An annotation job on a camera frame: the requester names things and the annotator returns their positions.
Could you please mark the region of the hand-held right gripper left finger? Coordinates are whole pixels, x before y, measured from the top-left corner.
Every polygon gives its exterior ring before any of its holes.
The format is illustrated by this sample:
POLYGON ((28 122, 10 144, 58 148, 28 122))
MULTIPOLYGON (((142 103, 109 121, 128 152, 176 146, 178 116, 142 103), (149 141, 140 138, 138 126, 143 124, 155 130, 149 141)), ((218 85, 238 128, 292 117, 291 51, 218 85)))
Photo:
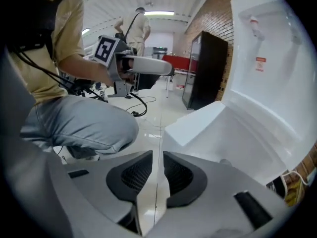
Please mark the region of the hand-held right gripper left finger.
POLYGON ((152 151, 63 165, 46 158, 48 181, 70 228, 65 238, 140 238, 137 196, 152 172, 152 151))

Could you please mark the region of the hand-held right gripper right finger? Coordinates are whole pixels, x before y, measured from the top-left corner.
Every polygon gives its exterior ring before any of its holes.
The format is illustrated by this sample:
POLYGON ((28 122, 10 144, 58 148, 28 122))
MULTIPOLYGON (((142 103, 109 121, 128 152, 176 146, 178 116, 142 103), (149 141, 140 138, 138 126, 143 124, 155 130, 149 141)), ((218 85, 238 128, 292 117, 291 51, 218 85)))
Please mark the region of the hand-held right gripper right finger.
POLYGON ((273 191, 228 164, 165 151, 171 196, 151 238, 263 237, 288 208, 273 191))

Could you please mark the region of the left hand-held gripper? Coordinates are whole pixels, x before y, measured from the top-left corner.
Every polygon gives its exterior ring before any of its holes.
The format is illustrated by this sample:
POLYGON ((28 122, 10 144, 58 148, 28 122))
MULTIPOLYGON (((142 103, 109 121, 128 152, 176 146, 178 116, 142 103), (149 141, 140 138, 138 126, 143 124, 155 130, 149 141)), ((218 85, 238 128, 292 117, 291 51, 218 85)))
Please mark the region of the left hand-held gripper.
POLYGON ((108 95, 109 98, 125 98, 131 93, 134 84, 121 78, 126 71, 134 74, 159 76, 174 74, 174 67, 171 63, 159 59, 133 56, 134 54, 133 48, 127 46, 122 40, 107 35, 99 36, 93 60, 106 67, 107 74, 113 82, 114 94, 108 95))

